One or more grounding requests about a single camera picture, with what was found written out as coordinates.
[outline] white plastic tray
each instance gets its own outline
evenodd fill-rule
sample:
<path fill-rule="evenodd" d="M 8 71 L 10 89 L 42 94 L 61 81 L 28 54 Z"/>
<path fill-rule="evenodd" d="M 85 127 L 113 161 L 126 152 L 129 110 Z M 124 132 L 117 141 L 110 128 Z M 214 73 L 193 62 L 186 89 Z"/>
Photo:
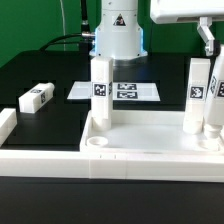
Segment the white plastic tray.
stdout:
<path fill-rule="evenodd" d="M 112 128 L 106 132 L 92 128 L 91 111 L 88 114 L 80 143 L 82 152 L 220 153 L 218 140 L 208 141 L 204 134 L 183 132 L 184 112 L 119 111 L 112 112 Z M 87 145 L 90 138 L 104 137 L 106 146 Z"/>

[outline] white rectangular block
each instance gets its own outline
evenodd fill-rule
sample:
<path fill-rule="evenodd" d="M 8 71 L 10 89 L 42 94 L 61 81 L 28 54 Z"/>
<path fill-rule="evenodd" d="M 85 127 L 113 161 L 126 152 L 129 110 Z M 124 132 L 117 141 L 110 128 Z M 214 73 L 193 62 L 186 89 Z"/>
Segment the white rectangular block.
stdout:
<path fill-rule="evenodd" d="M 191 59 L 183 124 L 186 133 L 198 134 L 202 131 L 209 71 L 209 59 Z"/>
<path fill-rule="evenodd" d="M 52 83 L 39 83 L 19 98 L 20 112 L 35 113 L 53 97 Z"/>
<path fill-rule="evenodd" d="M 91 108 L 93 126 L 98 130 L 111 127 L 113 107 L 113 59 L 95 57 L 91 60 L 92 97 Z"/>
<path fill-rule="evenodd" d="M 224 125 L 224 45 L 216 58 L 205 103 L 204 118 L 210 125 Z"/>
<path fill-rule="evenodd" d="M 0 147 L 17 125 L 16 110 L 4 109 L 0 113 Z"/>

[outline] circular hole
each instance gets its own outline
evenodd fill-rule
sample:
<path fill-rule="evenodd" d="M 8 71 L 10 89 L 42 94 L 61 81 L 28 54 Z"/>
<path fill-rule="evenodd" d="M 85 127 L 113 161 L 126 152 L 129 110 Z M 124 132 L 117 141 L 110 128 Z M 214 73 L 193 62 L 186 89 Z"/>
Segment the circular hole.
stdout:
<path fill-rule="evenodd" d="M 107 138 L 101 136 L 94 136 L 87 140 L 87 146 L 102 148 L 108 144 Z"/>

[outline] green wall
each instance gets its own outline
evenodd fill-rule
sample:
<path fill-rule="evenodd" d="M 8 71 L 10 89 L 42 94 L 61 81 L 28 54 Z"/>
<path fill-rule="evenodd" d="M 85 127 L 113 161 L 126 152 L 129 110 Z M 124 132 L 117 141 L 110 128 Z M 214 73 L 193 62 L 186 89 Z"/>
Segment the green wall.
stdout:
<path fill-rule="evenodd" d="M 63 0 L 63 3 L 66 33 L 80 32 L 80 1 Z M 101 1 L 87 0 L 87 3 L 94 31 L 100 22 Z M 138 21 L 144 29 L 147 51 L 197 54 L 202 51 L 196 24 L 152 25 L 149 5 L 149 0 L 139 0 Z M 49 40 L 63 35 L 60 0 L 1 0 L 0 10 L 0 66 L 21 51 L 37 50 Z M 223 24 L 216 27 L 217 37 L 222 40 L 223 28 Z M 63 50 L 63 46 L 52 49 Z"/>

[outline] black tabletop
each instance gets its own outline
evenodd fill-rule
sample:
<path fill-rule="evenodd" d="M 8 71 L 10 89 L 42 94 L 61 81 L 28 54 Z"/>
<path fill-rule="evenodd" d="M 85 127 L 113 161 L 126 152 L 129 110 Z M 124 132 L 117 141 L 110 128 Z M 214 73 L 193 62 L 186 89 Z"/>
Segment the black tabletop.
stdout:
<path fill-rule="evenodd" d="M 156 83 L 160 102 L 114 102 L 114 109 L 184 110 L 189 57 L 154 54 L 145 64 L 114 68 L 115 82 Z M 90 81 L 90 59 L 78 52 L 23 52 L 0 69 L 0 110 L 16 108 L 8 149 L 79 150 L 90 100 L 67 100 L 75 81 Z M 35 114 L 19 112 L 18 98 L 52 82 L 54 97 Z"/>
<path fill-rule="evenodd" d="M 16 108 L 18 125 L 4 149 L 78 151 L 89 100 L 68 101 L 74 81 L 89 81 L 89 58 L 29 51 L 0 69 L 0 110 Z M 184 110 L 189 56 L 152 55 L 114 69 L 114 81 L 155 82 L 161 102 L 115 102 L 114 109 Z M 54 97 L 36 114 L 18 97 L 40 82 Z M 221 183 L 0 177 L 0 223 L 224 223 Z"/>

